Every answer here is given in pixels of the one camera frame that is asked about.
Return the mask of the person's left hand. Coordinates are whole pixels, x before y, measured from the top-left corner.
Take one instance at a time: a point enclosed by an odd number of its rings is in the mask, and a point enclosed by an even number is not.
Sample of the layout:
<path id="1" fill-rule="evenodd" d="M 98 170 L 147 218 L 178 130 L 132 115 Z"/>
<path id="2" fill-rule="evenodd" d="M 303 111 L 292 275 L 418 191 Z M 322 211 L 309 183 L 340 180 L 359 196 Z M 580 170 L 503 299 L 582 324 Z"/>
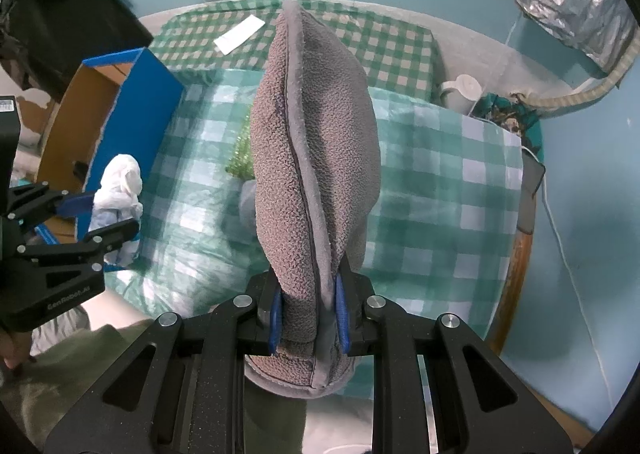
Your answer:
<path id="1" fill-rule="evenodd" d="M 14 377 L 23 373 L 24 366 L 36 362 L 32 351 L 32 332 L 6 331 L 0 333 L 1 365 Z"/>

